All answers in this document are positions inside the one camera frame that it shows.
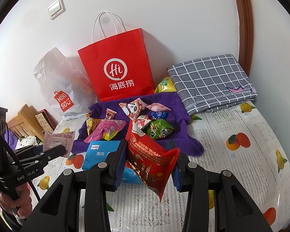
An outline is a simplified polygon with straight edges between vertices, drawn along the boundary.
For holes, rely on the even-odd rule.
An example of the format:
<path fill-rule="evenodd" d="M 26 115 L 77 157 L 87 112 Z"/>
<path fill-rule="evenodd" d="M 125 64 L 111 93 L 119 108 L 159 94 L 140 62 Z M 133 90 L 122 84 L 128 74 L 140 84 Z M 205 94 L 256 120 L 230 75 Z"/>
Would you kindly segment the person's left hand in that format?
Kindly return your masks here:
<path fill-rule="evenodd" d="M 16 188 L 19 198 L 17 200 L 5 193 L 0 193 L 0 206 L 6 212 L 13 214 L 13 210 L 17 210 L 18 215 L 27 218 L 32 212 L 32 199 L 30 197 L 30 189 L 28 183 Z"/>

